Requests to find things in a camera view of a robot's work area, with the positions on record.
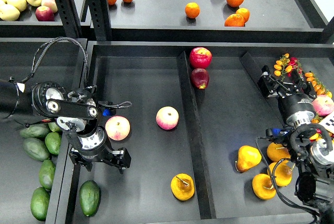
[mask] green avocado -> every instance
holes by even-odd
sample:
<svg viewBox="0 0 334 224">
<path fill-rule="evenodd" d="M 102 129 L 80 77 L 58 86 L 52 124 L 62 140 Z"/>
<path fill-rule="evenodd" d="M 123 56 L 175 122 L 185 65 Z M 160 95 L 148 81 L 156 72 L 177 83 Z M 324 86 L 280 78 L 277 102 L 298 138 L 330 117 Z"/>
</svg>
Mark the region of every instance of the green avocado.
<svg viewBox="0 0 334 224">
<path fill-rule="evenodd" d="M 32 159 L 44 161 L 50 158 L 50 153 L 43 141 L 37 138 L 27 138 L 23 141 L 23 149 Z"/>
<path fill-rule="evenodd" d="M 49 127 L 46 124 L 31 125 L 28 128 L 20 131 L 21 137 L 24 139 L 34 137 L 38 139 L 44 139 L 50 132 Z"/>
<path fill-rule="evenodd" d="M 79 191 L 80 205 L 84 215 L 92 216 L 98 209 L 100 188 L 95 181 L 86 181 Z"/>
<path fill-rule="evenodd" d="M 42 185 L 47 190 L 51 190 L 54 173 L 56 171 L 56 166 L 52 160 L 44 160 L 39 172 L 39 180 Z"/>
<path fill-rule="evenodd" d="M 33 191 L 30 210 L 32 215 L 40 221 L 46 220 L 47 208 L 49 207 L 50 195 L 43 187 Z"/>
</svg>

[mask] black tray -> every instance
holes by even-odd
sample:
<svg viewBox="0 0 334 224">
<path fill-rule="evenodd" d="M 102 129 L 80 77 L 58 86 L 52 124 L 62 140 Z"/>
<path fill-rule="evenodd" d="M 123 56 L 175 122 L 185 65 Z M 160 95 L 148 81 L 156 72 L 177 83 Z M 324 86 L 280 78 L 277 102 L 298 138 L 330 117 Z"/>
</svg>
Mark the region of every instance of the black tray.
<svg viewBox="0 0 334 224">
<path fill-rule="evenodd" d="M 77 13 L 81 21 L 82 27 L 90 27 L 91 17 L 87 12 L 88 5 L 85 0 L 74 0 Z M 0 19 L 0 26 L 4 27 L 7 37 L 34 37 L 34 38 L 50 38 L 64 36 L 65 31 L 58 12 L 55 13 L 55 21 L 38 21 L 36 19 L 37 7 L 27 4 L 27 9 L 22 11 L 20 17 L 16 21 L 3 21 Z"/>
<path fill-rule="evenodd" d="M 10 76 L 13 76 L 19 81 L 25 78 L 31 71 L 35 51 L 45 41 L 46 39 L 0 39 L 0 59 L 2 60 L 0 79 L 8 80 Z M 86 40 L 79 41 L 84 47 L 86 46 Z M 52 80 L 68 89 L 77 88 L 80 83 L 82 63 L 83 55 L 79 52 L 78 46 L 65 42 L 57 43 L 47 52 L 35 77 L 27 82 L 27 86 Z M 31 159 L 24 152 L 23 139 L 18 132 L 19 129 L 22 129 L 20 124 L 0 123 L 0 129 L 1 222 L 40 223 L 31 214 L 30 200 L 33 191 L 40 186 L 38 173 L 42 163 Z M 58 206 L 64 170 L 62 156 L 64 155 L 67 154 L 62 152 L 58 156 L 50 206 Z M 56 211 L 56 207 L 50 207 L 49 211 Z"/>
<path fill-rule="evenodd" d="M 244 28 L 224 26 L 237 10 L 226 0 L 134 0 L 130 4 L 117 0 L 109 7 L 109 15 L 113 40 L 119 41 L 316 43 L 325 23 L 313 25 L 322 19 L 317 11 L 304 12 L 307 1 L 245 0 L 240 7 L 248 8 L 251 16 Z M 196 19 L 185 15 L 189 2 L 200 6 Z"/>
<path fill-rule="evenodd" d="M 119 114 L 126 116 L 132 122 L 132 136 L 124 143 L 113 142 L 114 148 L 125 146 L 133 157 L 144 157 L 139 145 L 140 140 L 138 139 L 137 142 L 133 140 L 137 136 L 144 136 L 148 132 L 147 127 L 149 127 L 150 133 L 155 133 L 155 138 L 163 136 L 161 134 L 164 131 L 161 132 L 160 129 L 157 129 L 158 132 L 154 132 L 156 130 L 154 116 L 157 109 L 162 106 L 161 101 L 166 103 L 167 100 L 178 100 L 180 104 L 176 108 L 182 115 L 177 73 L 175 66 L 170 64 L 175 61 L 175 56 L 182 56 L 184 51 L 188 54 L 192 48 L 198 45 L 199 43 L 171 42 L 89 43 L 90 78 L 100 85 L 100 98 L 114 102 L 130 99 L 134 103 L 132 108 L 118 111 Z M 204 171 L 210 174 L 210 179 L 206 182 L 208 189 L 212 191 L 213 197 L 210 200 L 214 202 L 214 212 L 217 219 L 199 220 L 198 212 L 197 218 L 185 219 L 183 215 L 175 213 L 173 213 L 174 216 L 170 217 L 168 214 L 171 212 L 169 211 L 165 211 L 165 215 L 162 216 L 161 210 L 154 207 L 142 209 L 155 200 L 154 197 L 150 196 L 148 202 L 143 194 L 133 193 L 139 190 L 138 184 L 143 189 L 143 185 L 149 183 L 145 176 L 139 176 L 143 173 L 142 164 L 154 164 L 157 168 L 154 173 L 162 178 L 161 182 L 164 184 L 163 190 L 166 194 L 155 195 L 155 197 L 161 197 L 159 198 L 161 204 L 168 203 L 170 208 L 177 207 L 179 202 L 169 202 L 172 199 L 169 191 L 170 176 L 169 174 L 167 176 L 165 170 L 173 170 L 174 173 L 178 173 L 178 170 L 175 169 L 176 166 L 186 167 L 188 172 L 191 168 L 195 169 L 196 161 L 192 160 L 193 165 L 191 165 L 187 148 L 183 149 L 186 154 L 178 158 L 180 163 L 166 164 L 164 160 L 151 162 L 150 158 L 152 157 L 164 159 L 174 155 L 167 148 L 157 148 L 162 143 L 161 140 L 154 139 L 146 145 L 146 149 L 153 147 L 151 156 L 140 160 L 134 158 L 132 167 L 126 170 L 124 175 L 119 175 L 115 169 L 104 164 L 94 164 L 95 170 L 91 173 L 81 170 L 80 178 L 74 178 L 79 179 L 79 186 L 85 180 L 94 179 L 100 183 L 102 195 L 104 193 L 106 196 L 102 196 L 100 209 L 91 218 L 86 218 L 82 214 L 77 200 L 73 223 L 101 223 L 111 220 L 120 223 L 164 221 L 171 221 L 171 223 L 178 221 L 180 223 L 308 223 L 312 220 L 309 214 L 287 207 L 277 196 L 270 201 L 262 201 L 254 195 L 251 180 L 256 174 L 265 172 L 263 163 L 243 174 L 235 170 L 234 162 L 237 150 L 242 145 L 255 146 L 255 137 L 265 135 L 265 129 L 281 126 L 278 110 L 272 109 L 266 103 L 243 68 L 239 57 L 249 52 L 260 67 L 264 64 L 272 66 L 275 60 L 288 52 L 291 56 L 298 57 L 305 70 L 310 69 L 315 72 L 319 79 L 328 86 L 328 89 L 333 91 L 334 86 L 329 81 L 334 78 L 332 64 L 334 47 L 313 44 L 251 43 L 206 43 L 204 47 L 213 53 L 213 61 L 208 68 L 210 83 L 206 90 L 195 93 L 197 105 L 195 104 L 194 107 L 195 111 L 198 109 L 202 142 L 205 149 L 204 155 L 199 156 L 198 159 L 206 158 L 204 162 L 207 162 L 208 166 L 205 167 L 207 170 Z M 157 65 L 160 67 L 160 72 L 156 69 Z M 165 68 L 173 75 L 166 76 L 163 72 Z M 268 144 L 265 141 L 260 142 L 264 153 Z M 127 178 L 136 178 L 136 183 Z M 297 171 L 294 170 L 293 182 L 282 188 L 281 191 L 288 198 L 301 204 L 294 196 L 296 178 Z M 197 200 L 198 204 L 202 203 L 202 199 Z"/>
</svg>

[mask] red fruit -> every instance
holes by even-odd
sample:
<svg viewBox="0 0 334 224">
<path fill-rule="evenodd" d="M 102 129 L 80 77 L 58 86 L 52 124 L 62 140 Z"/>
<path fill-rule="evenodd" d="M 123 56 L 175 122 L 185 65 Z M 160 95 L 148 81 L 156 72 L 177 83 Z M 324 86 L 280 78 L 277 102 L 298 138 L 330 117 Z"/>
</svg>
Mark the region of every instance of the red fruit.
<svg viewBox="0 0 334 224">
<path fill-rule="evenodd" d="M 190 52 L 189 61 L 193 68 L 207 68 L 211 60 L 212 54 L 206 48 L 194 48 Z"/>
<path fill-rule="evenodd" d="M 190 80 L 192 81 L 194 87 L 198 89 L 205 89 L 209 84 L 209 74 L 205 69 L 197 68 L 192 71 Z"/>
</svg>

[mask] yellow apple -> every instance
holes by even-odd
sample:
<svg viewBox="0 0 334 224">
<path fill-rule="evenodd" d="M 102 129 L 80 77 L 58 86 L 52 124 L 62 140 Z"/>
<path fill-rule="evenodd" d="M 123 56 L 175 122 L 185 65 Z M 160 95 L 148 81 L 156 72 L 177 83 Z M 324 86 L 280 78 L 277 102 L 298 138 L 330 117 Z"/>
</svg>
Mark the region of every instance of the yellow apple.
<svg viewBox="0 0 334 224">
<path fill-rule="evenodd" d="M 176 127 L 178 123 L 178 112 L 173 107 L 163 107 L 157 112 L 157 124 L 165 130 L 170 130 Z"/>
<path fill-rule="evenodd" d="M 108 137 L 113 140 L 122 140 L 130 133 L 130 122 L 122 116 L 113 116 L 105 124 Z"/>
</svg>

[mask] cherry tomato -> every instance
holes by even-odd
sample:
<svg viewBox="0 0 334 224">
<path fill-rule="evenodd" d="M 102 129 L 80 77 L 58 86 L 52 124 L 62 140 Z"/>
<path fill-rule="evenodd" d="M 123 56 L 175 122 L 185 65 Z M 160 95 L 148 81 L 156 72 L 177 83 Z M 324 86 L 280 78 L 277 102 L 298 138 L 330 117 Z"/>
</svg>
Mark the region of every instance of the cherry tomato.
<svg viewBox="0 0 334 224">
<path fill-rule="evenodd" d="M 330 91 L 327 91 L 326 95 L 330 98 L 332 98 L 332 93 Z"/>
<path fill-rule="evenodd" d="M 321 85 L 314 86 L 314 90 L 317 92 L 321 88 Z"/>
<path fill-rule="evenodd" d="M 276 70 L 275 72 L 273 72 L 276 76 L 281 76 L 281 72 Z"/>
<path fill-rule="evenodd" d="M 285 71 L 286 71 L 287 73 L 291 72 L 291 70 L 292 70 L 292 66 L 291 66 L 291 65 L 289 65 L 289 66 L 287 66 L 287 67 L 285 68 Z"/>
<path fill-rule="evenodd" d="M 318 120 L 318 119 L 312 119 L 311 120 L 311 123 L 314 123 L 314 124 L 317 124 L 317 123 L 319 123 L 320 122 L 320 120 Z"/>
<path fill-rule="evenodd" d="M 318 137 L 319 137 L 319 134 L 316 133 L 315 135 L 311 136 L 309 139 L 310 139 L 310 140 L 313 140 L 313 139 L 316 139 L 316 138 L 318 138 Z"/>
<path fill-rule="evenodd" d="M 325 94 L 325 89 L 324 88 L 320 88 L 318 91 L 317 91 L 317 95 L 324 95 Z"/>
<path fill-rule="evenodd" d="M 305 77 L 307 77 L 307 78 L 313 77 L 313 73 L 306 73 Z"/>
<path fill-rule="evenodd" d="M 274 65 L 273 66 L 276 70 L 282 70 L 282 67 L 280 65 Z"/>
</svg>

